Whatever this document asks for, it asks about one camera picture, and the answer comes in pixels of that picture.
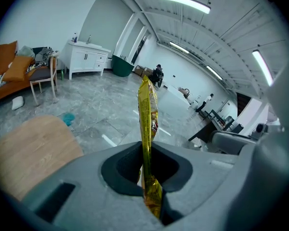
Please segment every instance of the teal object on floor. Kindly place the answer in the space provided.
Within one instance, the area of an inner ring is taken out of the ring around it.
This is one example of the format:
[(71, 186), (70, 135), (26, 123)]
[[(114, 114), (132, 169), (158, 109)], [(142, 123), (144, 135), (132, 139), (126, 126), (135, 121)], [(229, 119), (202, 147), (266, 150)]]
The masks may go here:
[(134, 66), (124, 61), (122, 58), (119, 58), (115, 55), (111, 59), (112, 71), (115, 75), (120, 77), (129, 76), (132, 72)]
[(75, 116), (72, 113), (67, 113), (63, 116), (63, 121), (68, 127), (72, 124), (72, 120), (74, 119)]

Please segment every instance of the white shirt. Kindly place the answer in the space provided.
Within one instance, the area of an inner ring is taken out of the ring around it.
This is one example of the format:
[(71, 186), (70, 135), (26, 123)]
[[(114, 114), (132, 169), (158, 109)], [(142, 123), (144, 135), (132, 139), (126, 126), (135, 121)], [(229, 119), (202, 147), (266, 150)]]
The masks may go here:
[(205, 99), (204, 102), (208, 103), (208, 101), (210, 101), (211, 99), (212, 99), (212, 97), (211, 97), (211, 96), (208, 96), (208, 97)]

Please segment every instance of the gray seat cushion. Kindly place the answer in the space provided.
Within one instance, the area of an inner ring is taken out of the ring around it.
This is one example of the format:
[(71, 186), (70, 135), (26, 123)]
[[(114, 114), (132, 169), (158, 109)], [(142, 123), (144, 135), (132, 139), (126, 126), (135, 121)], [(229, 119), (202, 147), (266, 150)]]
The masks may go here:
[(34, 71), (29, 80), (32, 81), (32, 80), (48, 79), (50, 77), (51, 76), (49, 68), (38, 68)]

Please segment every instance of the orange sofa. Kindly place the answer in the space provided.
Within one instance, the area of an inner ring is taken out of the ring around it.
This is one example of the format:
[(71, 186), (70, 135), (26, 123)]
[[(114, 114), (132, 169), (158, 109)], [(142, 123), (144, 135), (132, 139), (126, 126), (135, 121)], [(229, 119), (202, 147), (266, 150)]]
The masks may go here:
[[(53, 58), (53, 65), (56, 66), (56, 58)], [(25, 80), (24, 81), (10, 81), (4, 84), (3, 86), (0, 87), (0, 99), (17, 92), (19, 90), (22, 90), (24, 88), (30, 87), (30, 81), (29, 78), (30, 76), (34, 73), (35, 70), (27, 73), (25, 75)]]

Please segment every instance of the white pillow on floor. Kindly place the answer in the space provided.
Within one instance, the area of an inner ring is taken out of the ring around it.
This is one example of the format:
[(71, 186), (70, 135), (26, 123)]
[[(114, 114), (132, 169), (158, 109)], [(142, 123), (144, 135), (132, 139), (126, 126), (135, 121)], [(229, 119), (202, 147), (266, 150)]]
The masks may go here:
[(16, 110), (24, 105), (24, 98), (22, 96), (19, 96), (17, 98), (13, 99), (13, 105), (12, 110)]

